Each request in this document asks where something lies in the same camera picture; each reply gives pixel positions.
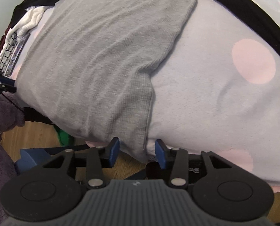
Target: white towel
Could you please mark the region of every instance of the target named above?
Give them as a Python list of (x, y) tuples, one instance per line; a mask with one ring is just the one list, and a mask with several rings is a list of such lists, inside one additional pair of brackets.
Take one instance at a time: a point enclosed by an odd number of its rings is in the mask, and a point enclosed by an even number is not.
[(49, 6), (32, 6), (27, 8), (27, 13), (20, 19), (20, 21), (11, 28), (6, 36), (5, 44), (3, 46), (3, 49), (0, 53), (0, 62), (2, 59), (2, 56), (5, 52), (5, 49), (7, 47), (8, 41), (10, 40), (12, 34), (14, 32), (17, 33), (18, 40), (20, 40), (26, 33), (38, 25), (39, 21), (41, 20), (44, 12), (49, 8)]

